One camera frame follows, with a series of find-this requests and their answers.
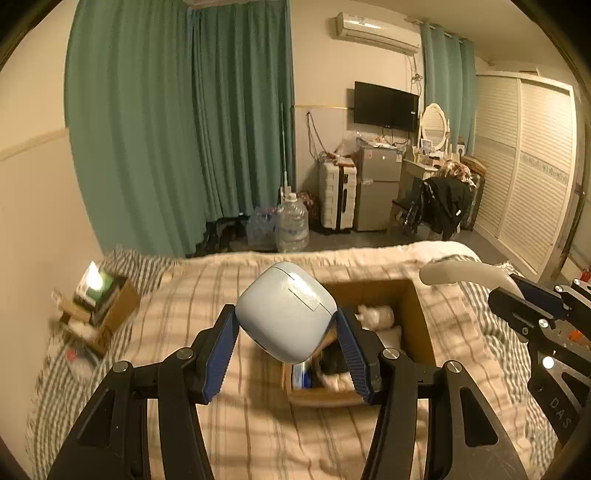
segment white suitcase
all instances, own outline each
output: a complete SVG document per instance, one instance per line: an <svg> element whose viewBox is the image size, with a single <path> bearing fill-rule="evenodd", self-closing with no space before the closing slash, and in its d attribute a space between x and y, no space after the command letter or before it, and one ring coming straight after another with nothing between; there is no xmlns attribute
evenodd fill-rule
<svg viewBox="0 0 591 480"><path fill-rule="evenodd" d="M324 162L320 167L320 221L340 231L353 226L357 168Z"/></svg>

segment curtain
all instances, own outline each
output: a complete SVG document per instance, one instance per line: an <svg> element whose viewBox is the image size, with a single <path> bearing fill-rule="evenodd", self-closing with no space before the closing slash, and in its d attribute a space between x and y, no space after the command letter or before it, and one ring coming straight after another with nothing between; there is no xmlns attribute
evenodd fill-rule
<svg viewBox="0 0 591 480"><path fill-rule="evenodd" d="M199 161L214 218L276 205L284 168L294 184L288 9L287 0L259 0L187 15Z"/></svg>
<svg viewBox="0 0 591 480"><path fill-rule="evenodd" d="M66 124L103 251L124 244L184 255L203 239L207 209L186 12L180 0L78 4L66 61Z"/></svg>
<svg viewBox="0 0 591 480"><path fill-rule="evenodd" d="M443 28L421 25L425 59L425 106L437 103L450 121L450 142L461 137L473 152L476 109L476 67L472 42L445 35Z"/></svg>

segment black flat screen tv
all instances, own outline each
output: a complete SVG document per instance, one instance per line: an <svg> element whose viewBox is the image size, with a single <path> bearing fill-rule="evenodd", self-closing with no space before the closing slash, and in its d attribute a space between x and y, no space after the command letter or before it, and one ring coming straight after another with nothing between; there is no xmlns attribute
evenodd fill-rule
<svg viewBox="0 0 591 480"><path fill-rule="evenodd" d="M355 82L353 122L412 132L417 129L418 95Z"/></svg>

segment white wall-mounted air conditioner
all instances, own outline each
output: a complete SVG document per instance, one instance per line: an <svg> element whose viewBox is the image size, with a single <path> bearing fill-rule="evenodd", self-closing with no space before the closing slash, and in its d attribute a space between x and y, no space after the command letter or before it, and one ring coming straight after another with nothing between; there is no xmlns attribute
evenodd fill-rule
<svg viewBox="0 0 591 480"><path fill-rule="evenodd" d="M418 53L421 46L421 35L406 28L343 12L335 20L337 36L344 40L369 43L405 55Z"/></svg>

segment gray mini fridge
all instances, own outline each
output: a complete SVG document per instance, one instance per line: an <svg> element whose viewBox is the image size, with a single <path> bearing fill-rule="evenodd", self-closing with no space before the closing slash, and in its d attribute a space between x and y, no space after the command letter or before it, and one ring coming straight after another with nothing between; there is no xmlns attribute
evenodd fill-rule
<svg viewBox="0 0 591 480"><path fill-rule="evenodd" d="M386 230L392 201L398 198L401 167L402 161L396 160L396 150L361 149L353 220L355 230Z"/></svg>

